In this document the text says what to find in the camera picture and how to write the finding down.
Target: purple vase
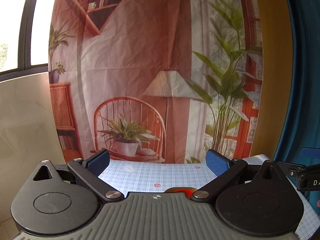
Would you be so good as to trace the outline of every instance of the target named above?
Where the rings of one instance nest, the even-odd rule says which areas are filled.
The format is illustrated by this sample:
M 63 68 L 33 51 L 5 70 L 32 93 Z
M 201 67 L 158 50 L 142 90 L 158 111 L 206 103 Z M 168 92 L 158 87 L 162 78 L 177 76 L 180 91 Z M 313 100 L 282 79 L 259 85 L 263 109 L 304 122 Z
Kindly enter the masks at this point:
M 59 82 L 59 71 L 58 69 L 54 69 L 52 71 L 49 71 L 49 84 L 55 84 Z

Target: light blue checkered tablecloth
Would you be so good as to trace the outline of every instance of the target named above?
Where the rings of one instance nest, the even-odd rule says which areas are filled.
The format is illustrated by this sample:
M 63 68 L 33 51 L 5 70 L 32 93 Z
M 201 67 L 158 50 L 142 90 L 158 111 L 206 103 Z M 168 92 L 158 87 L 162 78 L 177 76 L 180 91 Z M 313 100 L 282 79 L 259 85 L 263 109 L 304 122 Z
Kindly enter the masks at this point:
M 249 164 L 262 164 L 268 157 L 257 155 L 244 160 Z M 110 160 L 110 165 L 99 178 L 126 196 L 130 191 L 164 192 L 171 187 L 201 188 L 216 175 L 205 163 L 159 164 Z M 304 205 L 304 214 L 296 234 L 300 239 L 308 240 L 320 226 L 320 220 L 305 197 L 300 192 L 298 195 Z

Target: triangular hole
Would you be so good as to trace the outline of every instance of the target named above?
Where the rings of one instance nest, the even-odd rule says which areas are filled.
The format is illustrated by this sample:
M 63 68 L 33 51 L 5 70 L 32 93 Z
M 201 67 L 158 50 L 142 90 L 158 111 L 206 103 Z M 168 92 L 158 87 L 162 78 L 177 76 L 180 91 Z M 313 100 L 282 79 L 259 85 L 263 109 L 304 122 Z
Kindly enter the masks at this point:
M 39 180 L 45 180 L 45 179 L 52 179 L 52 175 L 49 172 L 49 169 L 47 166 L 41 166 L 33 180 L 39 181 Z
M 266 167 L 262 177 L 264 179 L 279 180 L 279 175 L 276 172 L 275 168 L 272 166 Z

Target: floor lamp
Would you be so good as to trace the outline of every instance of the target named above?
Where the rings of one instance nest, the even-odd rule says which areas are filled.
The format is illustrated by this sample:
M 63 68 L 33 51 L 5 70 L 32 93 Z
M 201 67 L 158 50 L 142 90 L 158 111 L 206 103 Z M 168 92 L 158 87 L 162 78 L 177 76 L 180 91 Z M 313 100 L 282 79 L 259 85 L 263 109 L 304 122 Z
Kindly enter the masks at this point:
M 163 70 L 158 73 L 155 79 L 147 87 L 144 96 L 152 97 L 165 97 L 166 106 L 165 106 L 165 120 L 164 120 L 164 141 L 163 141 L 163 159 L 166 154 L 166 133 L 167 133 L 167 122 L 168 122 L 168 101 L 169 97 L 177 98 L 191 98 L 191 99 L 201 99 L 200 96 L 194 92 L 184 80 L 184 78 L 174 70 Z

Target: printed backdrop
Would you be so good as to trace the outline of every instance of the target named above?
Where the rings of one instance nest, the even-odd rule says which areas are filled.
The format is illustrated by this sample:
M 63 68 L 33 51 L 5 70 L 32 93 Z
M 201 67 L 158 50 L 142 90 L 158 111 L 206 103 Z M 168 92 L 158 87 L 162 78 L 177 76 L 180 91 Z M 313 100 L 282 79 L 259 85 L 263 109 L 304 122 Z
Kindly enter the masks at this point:
M 262 85 L 257 0 L 55 0 L 49 80 L 66 161 L 250 155 Z

